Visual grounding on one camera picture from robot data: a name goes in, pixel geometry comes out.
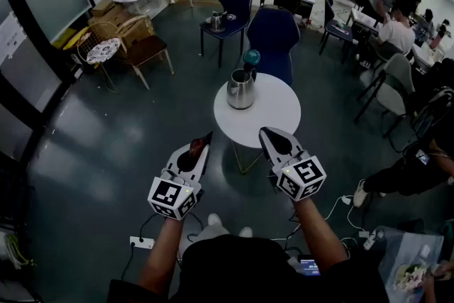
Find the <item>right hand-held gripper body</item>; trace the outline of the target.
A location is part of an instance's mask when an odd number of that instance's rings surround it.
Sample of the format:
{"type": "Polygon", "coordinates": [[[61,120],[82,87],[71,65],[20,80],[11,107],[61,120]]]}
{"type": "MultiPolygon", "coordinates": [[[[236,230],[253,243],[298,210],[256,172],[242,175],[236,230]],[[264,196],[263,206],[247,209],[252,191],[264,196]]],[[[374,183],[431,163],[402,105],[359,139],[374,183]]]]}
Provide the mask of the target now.
{"type": "Polygon", "coordinates": [[[326,172],[319,159],[303,150],[286,162],[272,167],[277,177],[276,188],[284,192],[294,202],[301,201],[317,193],[326,179],[326,172]]]}

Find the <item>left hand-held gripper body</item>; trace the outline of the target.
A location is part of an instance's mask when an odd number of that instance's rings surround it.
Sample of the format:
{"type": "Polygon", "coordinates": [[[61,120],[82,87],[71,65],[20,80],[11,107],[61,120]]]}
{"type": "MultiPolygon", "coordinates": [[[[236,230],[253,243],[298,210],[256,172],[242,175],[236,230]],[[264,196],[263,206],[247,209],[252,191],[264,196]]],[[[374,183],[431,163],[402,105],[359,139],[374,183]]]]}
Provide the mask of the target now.
{"type": "Polygon", "coordinates": [[[203,174],[203,167],[195,167],[189,172],[176,166],[164,168],[153,180],[149,204],[164,217],[182,220],[200,199],[203,189],[199,181],[203,174]]]}

